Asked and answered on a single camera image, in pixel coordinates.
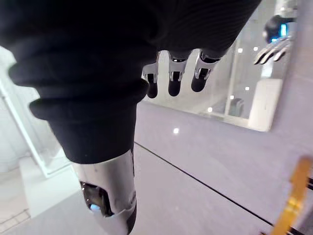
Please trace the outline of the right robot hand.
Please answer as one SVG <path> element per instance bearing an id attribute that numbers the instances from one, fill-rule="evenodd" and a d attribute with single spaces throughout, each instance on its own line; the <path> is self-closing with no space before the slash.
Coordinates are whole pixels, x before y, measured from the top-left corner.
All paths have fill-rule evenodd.
<path id="1" fill-rule="evenodd" d="M 109 235 L 136 220 L 134 130 L 147 93 L 144 66 L 166 50 L 225 55 L 257 0 L 3 0 L 0 45 L 9 77 L 34 88 L 32 114 L 46 120 L 73 162 L 88 209 Z"/>

